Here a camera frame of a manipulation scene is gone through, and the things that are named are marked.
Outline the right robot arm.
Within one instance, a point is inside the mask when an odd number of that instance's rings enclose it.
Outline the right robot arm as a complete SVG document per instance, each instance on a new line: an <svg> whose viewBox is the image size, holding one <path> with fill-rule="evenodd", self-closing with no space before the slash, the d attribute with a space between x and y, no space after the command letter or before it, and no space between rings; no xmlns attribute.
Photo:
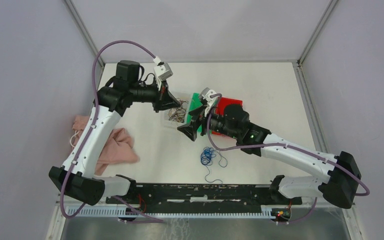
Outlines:
<svg viewBox="0 0 384 240"><path fill-rule="evenodd" d="M278 160L306 172L307 176L277 175L269 188L269 199L282 204L298 197L323 198L328 203L350 209L359 195L362 175L352 154L339 155L305 149L250 121L249 113L239 104L227 105L222 115L208 113L205 106L192 110L189 123L177 130L195 141L201 135L217 132L236 140L234 149L258 157Z"/></svg>

